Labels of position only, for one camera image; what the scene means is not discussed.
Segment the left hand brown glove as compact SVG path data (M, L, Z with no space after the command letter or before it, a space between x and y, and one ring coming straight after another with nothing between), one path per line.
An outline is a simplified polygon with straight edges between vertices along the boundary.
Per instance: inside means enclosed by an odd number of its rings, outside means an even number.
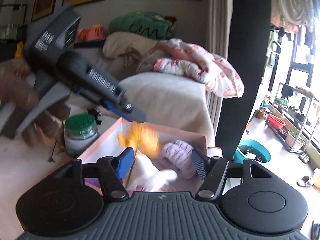
M29 146L43 137L62 141L71 109L69 90L43 71L33 73L24 58L1 62L1 135L21 135Z

